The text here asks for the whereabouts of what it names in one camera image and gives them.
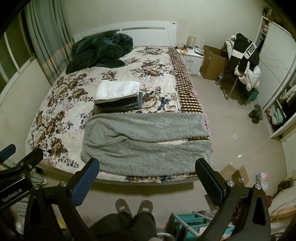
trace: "floor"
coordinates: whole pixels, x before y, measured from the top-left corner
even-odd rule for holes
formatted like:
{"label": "floor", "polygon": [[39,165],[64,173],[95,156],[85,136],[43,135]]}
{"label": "floor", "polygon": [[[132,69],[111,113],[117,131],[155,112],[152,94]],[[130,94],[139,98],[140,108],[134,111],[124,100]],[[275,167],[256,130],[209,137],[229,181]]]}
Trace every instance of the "floor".
{"label": "floor", "polygon": [[[201,76],[191,77],[191,80],[209,119],[216,170],[220,171],[228,164],[235,168],[244,165],[250,178],[248,186],[255,184],[256,174],[268,172],[269,189],[266,193],[273,195],[286,176],[284,153],[279,139],[269,139],[264,122],[253,124],[248,117],[255,102],[242,105],[236,91],[226,101],[220,86],[215,85],[214,81],[204,80]],[[61,179],[57,175],[49,176],[49,185],[57,185]],[[133,214],[136,214],[142,199],[150,199],[154,205],[157,227],[165,227],[171,212],[214,209],[203,186],[196,181],[164,186],[96,183],[77,210],[86,224],[91,225],[103,216],[116,212],[115,202],[118,198],[127,201]]]}

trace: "person's leg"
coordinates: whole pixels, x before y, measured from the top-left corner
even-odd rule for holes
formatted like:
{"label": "person's leg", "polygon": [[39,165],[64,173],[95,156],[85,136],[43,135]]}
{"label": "person's leg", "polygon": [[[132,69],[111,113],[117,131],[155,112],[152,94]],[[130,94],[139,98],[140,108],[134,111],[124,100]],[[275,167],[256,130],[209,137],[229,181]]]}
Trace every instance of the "person's leg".
{"label": "person's leg", "polygon": [[124,201],[123,199],[119,199],[116,201],[116,209],[118,213],[111,213],[107,216],[101,218],[95,224],[93,224],[89,230],[98,238],[101,235],[105,234],[113,234],[113,233],[120,233],[131,226],[132,222],[132,215],[129,211],[129,207],[127,203],[124,203],[125,208],[118,209],[118,203],[122,204]]}
{"label": "person's leg", "polygon": [[157,237],[155,220],[152,215],[153,204],[149,200],[143,200],[138,213],[134,216],[131,228],[122,233],[136,241],[148,241]]}

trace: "white jacket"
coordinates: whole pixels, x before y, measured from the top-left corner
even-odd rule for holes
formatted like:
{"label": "white jacket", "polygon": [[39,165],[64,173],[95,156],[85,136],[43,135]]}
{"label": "white jacket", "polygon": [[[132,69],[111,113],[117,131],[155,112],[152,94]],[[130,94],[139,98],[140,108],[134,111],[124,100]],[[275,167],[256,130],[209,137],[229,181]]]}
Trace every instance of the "white jacket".
{"label": "white jacket", "polygon": [[258,66],[254,68],[254,72],[249,69],[247,76],[244,73],[238,71],[237,68],[238,66],[235,68],[234,74],[239,76],[240,82],[246,85],[246,89],[248,91],[250,91],[252,88],[259,88],[259,77],[261,75],[261,70]]}
{"label": "white jacket", "polygon": [[288,103],[295,94],[296,94],[296,85],[294,85],[287,92],[284,92],[282,94],[282,99],[285,100]]}

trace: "black jacket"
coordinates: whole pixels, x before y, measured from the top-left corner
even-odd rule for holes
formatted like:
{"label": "black jacket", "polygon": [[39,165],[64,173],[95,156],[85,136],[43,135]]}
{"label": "black jacket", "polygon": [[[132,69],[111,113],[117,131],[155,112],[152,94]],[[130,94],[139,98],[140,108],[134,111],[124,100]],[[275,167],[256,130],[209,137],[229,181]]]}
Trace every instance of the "black jacket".
{"label": "black jacket", "polygon": [[125,66],[122,56],[133,50],[133,39],[110,30],[84,37],[72,46],[72,61],[66,74],[92,66],[118,68]]}
{"label": "black jacket", "polygon": [[238,70],[247,75],[249,69],[254,71],[259,60],[259,52],[255,43],[241,33],[237,34],[229,60],[229,72],[233,73],[238,65]]}

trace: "metal bolt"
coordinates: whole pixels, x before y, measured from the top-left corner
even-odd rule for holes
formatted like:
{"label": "metal bolt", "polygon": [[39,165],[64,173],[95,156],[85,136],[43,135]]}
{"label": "metal bolt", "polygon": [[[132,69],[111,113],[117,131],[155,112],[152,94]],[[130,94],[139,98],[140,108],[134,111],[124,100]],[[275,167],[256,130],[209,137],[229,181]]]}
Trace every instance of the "metal bolt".
{"label": "metal bolt", "polygon": [[261,189],[261,185],[260,184],[255,184],[255,188],[260,190]]}
{"label": "metal bolt", "polygon": [[231,181],[231,180],[229,180],[229,181],[227,181],[227,185],[230,186],[230,187],[233,187],[234,186],[234,182]]}
{"label": "metal bolt", "polygon": [[68,182],[67,182],[67,181],[61,181],[61,182],[59,183],[59,185],[60,185],[61,187],[65,187],[65,186],[68,185]]}
{"label": "metal bolt", "polygon": [[35,184],[34,187],[33,187],[34,190],[38,190],[39,188],[40,188],[40,184],[38,184],[38,183]]}

